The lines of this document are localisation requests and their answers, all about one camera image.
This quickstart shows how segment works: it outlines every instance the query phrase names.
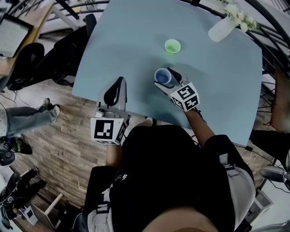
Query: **plastic cup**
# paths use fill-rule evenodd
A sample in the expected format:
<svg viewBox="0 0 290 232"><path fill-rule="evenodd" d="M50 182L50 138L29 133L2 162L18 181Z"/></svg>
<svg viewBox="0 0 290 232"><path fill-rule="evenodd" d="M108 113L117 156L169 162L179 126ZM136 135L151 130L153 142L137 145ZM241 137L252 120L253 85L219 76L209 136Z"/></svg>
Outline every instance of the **plastic cup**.
<svg viewBox="0 0 290 232"><path fill-rule="evenodd" d="M155 72L154 78L155 81L166 85L171 81L171 73L166 68L160 68Z"/></svg>
<svg viewBox="0 0 290 232"><path fill-rule="evenodd" d="M180 51L181 45L175 39L169 39L165 42L165 49L168 54L175 54Z"/></svg>

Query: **wire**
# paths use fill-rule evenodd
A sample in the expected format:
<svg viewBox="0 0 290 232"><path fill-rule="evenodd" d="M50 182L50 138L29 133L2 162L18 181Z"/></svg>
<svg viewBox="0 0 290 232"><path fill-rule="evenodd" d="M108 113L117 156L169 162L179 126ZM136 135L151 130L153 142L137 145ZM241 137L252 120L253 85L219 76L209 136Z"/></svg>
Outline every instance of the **wire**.
<svg viewBox="0 0 290 232"><path fill-rule="evenodd" d="M19 99L25 104L25 105L28 105L26 102L24 102L21 98L20 98L20 96L16 93L16 91L14 91L14 93L16 94L16 96L18 96L19 97Z"/></svg>
<svg viewBox="0 0 290 232"><path fill-rule="evenodd" d="M242 151L242 153L240 154L240 156L242 156L242 154L244 153L244 151L246 151L246 149L244 149L244 150Z"/></svg>
<svg viewBox="0 0 290 232"><path fill-rule="evenodd" d="M0 104L3 106L3 108L4 108L4 110L7 112L7 110L6 110L6 108L5 108L5 106L0 102Z"/></svg>
<svg viewBox="0 0 290 232"><path fill-rule="evenodd" d="M5 97L3 94L0 93L0 95L2 95L3 97ZM12 99L8 98L8 97L5 97L6 99L10 100L10 101L13 101ZM13 101L15 103L15 107L17 107L17 104L15 101Z"/></svg>
<svg viewBox="0 0 290 232"><path fill-rule="evenodd" d="M269 180L269 181L272 183L272 185L273 185L276 189L280 189L280 190L282 190L283 192L285 192L285 193L289 193L289 194L290 194L290 192L287 192L287 191L285 191L284 189L282 189L282 188L278 188L277 186L275 186L274 183L273 183L271 180Z"/></svg>
<svg viewBox="0 0 290 232"><path fill-rule="evenodd" d="M248 161L246 164L248 164L248 163L251 161L252 154L253 154L253 151L251 151L251 155L250 155L249 161Z"/></svg>
<svg viewBox="0 0 290 232"><path fill-rule="evenodd" d="M271 160L269 160L269 159L267 159L267 158L265 158L264 156L262 156L262 155L260 155L259 153L257 153L257 152L255 152L257 155L259 155L260 157L262 157L262 158L264 158L264 159L266 159L266 160L268 160L272 165L275 165L275 166L277 166L278 167L278 165L276 165L276 164L273 164L273 162L271 161Z"/></svg>

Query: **white flower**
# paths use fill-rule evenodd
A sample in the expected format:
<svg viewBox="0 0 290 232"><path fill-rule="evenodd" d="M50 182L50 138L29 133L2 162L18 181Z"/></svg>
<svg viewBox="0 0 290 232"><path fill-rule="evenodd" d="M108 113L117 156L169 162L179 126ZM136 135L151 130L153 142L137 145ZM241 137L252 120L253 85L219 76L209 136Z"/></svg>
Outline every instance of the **white flower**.
<svg viewBox="0 0 290 232"><path fill-rule="evenodd" d="M242 21L239 18L234 19L235 25L240 25Z"/></svg>
<svg viewBox="0 0 290 232"><path fill-rule="evenodd" d="M242 22L240 27L241 27L242 32L247 32L248 25L246 23Z"/></svg>
<svg viewBox="0 0 290 232"><path fill-rule="evenodd" d="M237 13L238 13L238 8L237 6L233 5L233 4L228 4L226 7L225 7L225 11L229 14L231 14L233 17L236 18L237 16Z"/></svg>
<svg viewBox="0 0 290 232"><path fill-rule="evenodd" d="M251 24L254 22L254 19L253 19L252 16L247 16L247 17L246 17L246 20L247 20L247 22L249 22L249 23L251 23Z"/></svg>
<svg viewBox="0 0 290 232"><path fill-rule="evenodd" d="M237 17L238 17L241 21L243 21L244 18L245 18L244 12L240 11L240 12L237 14Z"/></svg>

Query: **floor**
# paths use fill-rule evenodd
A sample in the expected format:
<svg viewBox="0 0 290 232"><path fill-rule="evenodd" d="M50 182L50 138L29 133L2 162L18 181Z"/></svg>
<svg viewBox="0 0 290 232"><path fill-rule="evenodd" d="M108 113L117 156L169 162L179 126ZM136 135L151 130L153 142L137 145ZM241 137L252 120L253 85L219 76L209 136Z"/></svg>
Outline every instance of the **floor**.
<svg viewBox="0 0 290 232"><path fill-rule="evenodd" d="M11 99L14 97L14 93L9 91L3 95ZM38 167L39 177L45 178L49 184L49 190L41 192L44 197L51 199L52 202L56 195L63 193L64 200L80 207L84 205L92 167L104 165L106 158L105 148L98 146L90 138L90 118L94 117L96 103L73 96L70 87L57 85L52 80L24 88L18 92L15 102L17 106L26 106L23 103L25 102L31 107L38 107L46 97L49 97L53 104L60 105L61 113L55 123L25 133L25 138L33 148L33 154L17 154L12 167L20 173ZM15 106L14 102L3 96L0 96L0 100L5 107ZM260 106L266 105L261 98ZM258 113L254 128L273 130L270 126L263 125L270 121L270 116L270 113ZM128 131L143 120L143 116L133 116ZM273 159L251 143L249 145L265 158ZM259 169L270 162L242 147L237 146L237 149L252 169L258 188L263 181L258 173Z"/></svg>

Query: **desk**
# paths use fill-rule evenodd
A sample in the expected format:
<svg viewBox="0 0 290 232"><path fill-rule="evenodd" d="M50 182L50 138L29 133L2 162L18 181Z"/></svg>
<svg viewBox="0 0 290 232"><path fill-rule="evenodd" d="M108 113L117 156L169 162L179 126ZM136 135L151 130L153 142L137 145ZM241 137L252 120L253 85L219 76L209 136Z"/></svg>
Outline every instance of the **desk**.
<svg viewBox="0 0 290 232"><path fill-rule="evenodd" d="M54 3L53 0L49 0L48 2L44 1L44 3L41 6L39 6L35 11L30 10L27 16L24 16L25 14L23 14L20 17L21 20L33 25L34 27L31 30L31 32L26 36L24 42L21 45L21 48L18 50L17 54L13 58L0 60L0 76L9 75L20 50L27 44L37 41L40 31L52 11L53 3Z"/></svg>
<svg viewBox="0 0 290 232"><path fill-rule="evenodd" d="M96 101L110 80L123 76L127 111L190 128L153 83L158 68L171 66L195 85L198 109L211 129L246 145L259 102L261 49L237 29L212 41L208 31L219 20L177 0L111 0L88 41L72 93ZM181 43L179 53L166 54L168 39Z"/></svg>

